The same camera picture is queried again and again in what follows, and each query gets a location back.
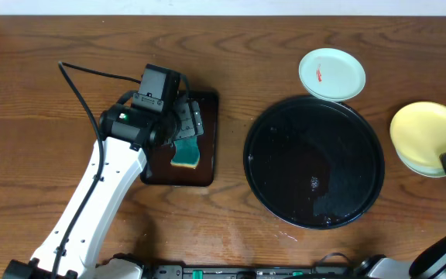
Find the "sponge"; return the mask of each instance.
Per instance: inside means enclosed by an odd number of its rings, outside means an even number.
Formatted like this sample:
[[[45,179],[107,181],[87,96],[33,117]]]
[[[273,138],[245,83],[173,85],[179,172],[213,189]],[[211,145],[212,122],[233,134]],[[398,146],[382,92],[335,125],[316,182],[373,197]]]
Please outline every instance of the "sponge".
[[[191,136],[186,139],[179,139],[175,141],[177,151],[171,165],[175,167],[189,167],[196,168],[201,158],[199,146],[197,145],[197,137]]]

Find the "red marking on lid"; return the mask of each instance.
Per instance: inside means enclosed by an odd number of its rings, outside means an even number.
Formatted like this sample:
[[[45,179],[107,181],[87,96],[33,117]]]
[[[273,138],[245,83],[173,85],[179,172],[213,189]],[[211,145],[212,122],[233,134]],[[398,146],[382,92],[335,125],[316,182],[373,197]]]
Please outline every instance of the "red marking on lid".
[[[319,65],[317,66],[317,70],[316,70],[317,81],[319,81],[319,82],[323,81],[323,80],[321,79],[321,71],[320,71],[320,69],[319,69],[320,67],[321,67],[321,64],[319,64]]]

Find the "black round tray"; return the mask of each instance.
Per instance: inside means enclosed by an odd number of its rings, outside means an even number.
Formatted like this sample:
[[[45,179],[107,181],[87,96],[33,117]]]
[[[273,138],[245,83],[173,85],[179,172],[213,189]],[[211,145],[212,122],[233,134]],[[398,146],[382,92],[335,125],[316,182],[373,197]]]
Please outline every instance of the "black round tray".
[[[244,168],[267,209],[309,229],[357,219],[378,197],[385,174],[371,126],[347,105],[311,96],[287,99],[256,120]]]

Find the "wooden table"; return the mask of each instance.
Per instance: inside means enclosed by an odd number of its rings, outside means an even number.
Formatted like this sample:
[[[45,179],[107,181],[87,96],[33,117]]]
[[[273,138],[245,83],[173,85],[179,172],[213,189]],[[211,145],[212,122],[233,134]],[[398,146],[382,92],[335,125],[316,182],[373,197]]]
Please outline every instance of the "wooden table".
[[[321,47],[356,56],[367,73],[349,100],[376,131],[386,176],[381,195],[340,229],[300,229],[266,211],[245,179],[252,122],[272,104],[306,94],[297,67]],[[134,183],[100,260],[208,265],[309,265],[331,252],[413,260],[446,235],[446,181],[398,159],[389,123],[403,105],[446,105],[446,19],[393,17],[0,16],[0,277],[27,261],[84,173],[94,134],[57,61],[139,78],[147,63],[220,93],[217,168],[208,188]],[[70,70],[96,116],[136,85]]]

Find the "white wall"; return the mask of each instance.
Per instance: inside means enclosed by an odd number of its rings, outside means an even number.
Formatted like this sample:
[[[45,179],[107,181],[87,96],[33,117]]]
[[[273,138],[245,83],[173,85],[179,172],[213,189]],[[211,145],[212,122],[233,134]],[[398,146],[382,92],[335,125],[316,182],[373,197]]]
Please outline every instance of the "white wall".
[[[0,0],[0,15],[446,16],[446,0]]]

